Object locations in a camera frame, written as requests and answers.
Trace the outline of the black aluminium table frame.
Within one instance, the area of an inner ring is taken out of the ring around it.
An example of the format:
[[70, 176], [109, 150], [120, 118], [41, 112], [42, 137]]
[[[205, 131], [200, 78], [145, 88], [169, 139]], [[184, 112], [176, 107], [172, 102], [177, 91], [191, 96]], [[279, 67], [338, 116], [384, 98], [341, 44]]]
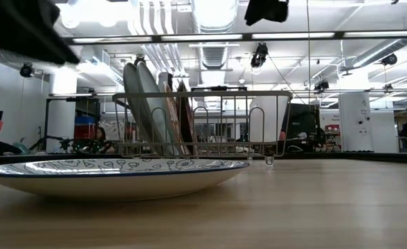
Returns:
[[[0, 165], [8, 163], [28, 163], [43, 160], [81, 160], [81, 159], [130, 159], [131, 156], [118, 154], [50, 154], [50, 155], [22, 155], [22, 156], [0, 156]], [[367, 160], [389, 163], [407, 163], [407, 154], [387, 154], [370, 152], [343, 152], [343, 153], [299, 153], [284, 154], [275, 157], [274, 160]]]

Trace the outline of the clear plastic cutlery holder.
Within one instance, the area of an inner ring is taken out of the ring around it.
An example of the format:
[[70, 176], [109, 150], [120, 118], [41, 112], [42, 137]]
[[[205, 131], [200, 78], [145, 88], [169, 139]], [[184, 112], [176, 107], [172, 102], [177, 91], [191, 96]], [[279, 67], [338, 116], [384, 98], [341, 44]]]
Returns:
[[287, 96], [257, 96], [250, 103], [251, 142], [276, 142], [287, 110]]

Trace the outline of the white pillar with devices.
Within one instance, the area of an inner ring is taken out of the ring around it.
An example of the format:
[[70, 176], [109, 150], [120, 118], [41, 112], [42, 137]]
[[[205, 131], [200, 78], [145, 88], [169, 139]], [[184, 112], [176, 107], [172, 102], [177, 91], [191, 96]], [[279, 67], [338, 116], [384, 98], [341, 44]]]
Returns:
[[343, 93], [338, 100], [342, 152], [373, 152], [369, 94]]

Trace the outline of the dark brown plate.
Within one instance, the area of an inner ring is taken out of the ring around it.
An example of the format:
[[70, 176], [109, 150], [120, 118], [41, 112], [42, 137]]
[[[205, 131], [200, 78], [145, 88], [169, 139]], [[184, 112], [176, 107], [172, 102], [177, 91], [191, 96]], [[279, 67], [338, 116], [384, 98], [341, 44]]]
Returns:
[[187, 97], [176, 97], [176, 106], [179, 115], [182, 140], [186, 143], [189, 154], [194, 155], [195, 146], [192, 143], [195, 142], [195, 135], [189, 99]]

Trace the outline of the black overhead bar with lights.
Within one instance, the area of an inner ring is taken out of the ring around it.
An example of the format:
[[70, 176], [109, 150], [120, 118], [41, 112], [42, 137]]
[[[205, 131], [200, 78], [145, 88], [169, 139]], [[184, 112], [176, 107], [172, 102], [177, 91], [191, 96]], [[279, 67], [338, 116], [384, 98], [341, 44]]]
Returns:
[[166, 44], [205, 42], [280, 42], [342, 39], [407, 39], [407, 30], [363, 30], [302, 33], [211, 33], [104, 37], [65, 37], [69, 45]]

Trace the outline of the black shelf frame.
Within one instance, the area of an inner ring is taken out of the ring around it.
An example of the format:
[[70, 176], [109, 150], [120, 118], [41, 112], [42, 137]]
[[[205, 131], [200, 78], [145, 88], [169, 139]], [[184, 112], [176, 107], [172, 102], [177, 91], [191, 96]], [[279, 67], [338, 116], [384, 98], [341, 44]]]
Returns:
[[91, 116], [100, 120], [100, 102], [92, 95], [51, 95], [46, 99], [44, 148], [47, 154], [60, 149], [60, 139], [73, 139], [75, 117]]

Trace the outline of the white plate blue floral print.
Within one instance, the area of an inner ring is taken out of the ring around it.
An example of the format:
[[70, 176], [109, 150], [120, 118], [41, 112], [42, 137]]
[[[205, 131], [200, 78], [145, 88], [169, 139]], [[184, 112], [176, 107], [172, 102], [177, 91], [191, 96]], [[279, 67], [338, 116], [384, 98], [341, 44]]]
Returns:
[[249, 163], [194, 158], [94, 158], [0, 165], [0, 185], [38, 196], [141, 201], [199, 192], [241, 173]]

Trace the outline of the silver ceiling air duct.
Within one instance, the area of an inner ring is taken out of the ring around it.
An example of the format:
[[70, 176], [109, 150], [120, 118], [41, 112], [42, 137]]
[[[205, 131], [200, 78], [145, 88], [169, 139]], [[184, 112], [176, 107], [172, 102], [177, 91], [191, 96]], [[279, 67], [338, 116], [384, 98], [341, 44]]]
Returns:
[[[190, 0], [196, 33], [231, 33], [237, 18], [239, 0]], [[202, 65], [207, 69], [221, 69], [227, 60], [227, 47], [199, 49]]]

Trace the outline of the light blue round plate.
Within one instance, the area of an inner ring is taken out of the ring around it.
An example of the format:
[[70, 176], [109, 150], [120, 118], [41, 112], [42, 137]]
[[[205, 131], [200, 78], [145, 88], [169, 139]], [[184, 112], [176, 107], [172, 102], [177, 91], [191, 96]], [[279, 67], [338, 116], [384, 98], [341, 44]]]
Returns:
[[[145, 63], [136, 66], [139, 93], [160, 93], [160, 89]], [[142, 127], [141, 133], [146, 142], [169, 143], [166, 146], [155, 146], [153, 150], [160, 155], [178, 155], [179, 150], [172, 145], [176, 142], [170, 114], [165, 98], [139, 98]]]

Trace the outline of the black monitor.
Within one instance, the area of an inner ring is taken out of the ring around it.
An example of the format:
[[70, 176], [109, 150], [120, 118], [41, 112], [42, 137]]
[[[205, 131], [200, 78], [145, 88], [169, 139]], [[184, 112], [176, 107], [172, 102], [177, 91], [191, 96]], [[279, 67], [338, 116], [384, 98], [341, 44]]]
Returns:
[[325, 141], [319, 108], [309, 104], [290, 104], [282, 121], [279, 151], [284, 147], [285, 153], [311, 153], [320, 149]]

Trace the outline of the grey round plate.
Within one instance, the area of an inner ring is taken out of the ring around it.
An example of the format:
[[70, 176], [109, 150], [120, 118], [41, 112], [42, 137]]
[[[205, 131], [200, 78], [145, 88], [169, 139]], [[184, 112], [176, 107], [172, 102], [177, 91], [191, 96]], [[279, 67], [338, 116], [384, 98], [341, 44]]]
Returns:
[[152, 125], [147, 112], [147, 103], [145, 98], [135, 98], [133, 94], [142, 93], [136, 67], [131, 63], [126, 63], [123, 68], [123, 81], [125, 94], [132, 115], [139, 128], [140, 136], [145, 142], [154, 142], [152, 135]]

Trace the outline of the red storage bin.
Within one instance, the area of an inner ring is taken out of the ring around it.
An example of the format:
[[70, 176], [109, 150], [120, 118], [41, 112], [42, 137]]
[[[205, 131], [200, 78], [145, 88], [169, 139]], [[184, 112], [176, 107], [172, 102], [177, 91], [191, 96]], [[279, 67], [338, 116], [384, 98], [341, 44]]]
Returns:
[[94, 139], [96, 126], [94, 124], [76, 124], [74, 126], [74, 140]]

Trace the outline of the orange patterned round plate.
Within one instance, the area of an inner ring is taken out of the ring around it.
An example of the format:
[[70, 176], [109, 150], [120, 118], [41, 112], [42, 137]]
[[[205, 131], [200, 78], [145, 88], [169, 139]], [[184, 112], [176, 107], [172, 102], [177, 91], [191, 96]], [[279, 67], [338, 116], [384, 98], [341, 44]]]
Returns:
[[168, 142], [173, 143], [173, 150], [176, 155], [188, 155], [190, 152], [188, 148], [183, 145], [183, 139], [181, 136], [181, 128], [179, 125], [179, 117], [177, 113], [176, 101], [174, 97], [166, 97], [166, 107], [167, 107], [167, 121], [166, 125], [168, 127], [168, 132], [170, 137]]

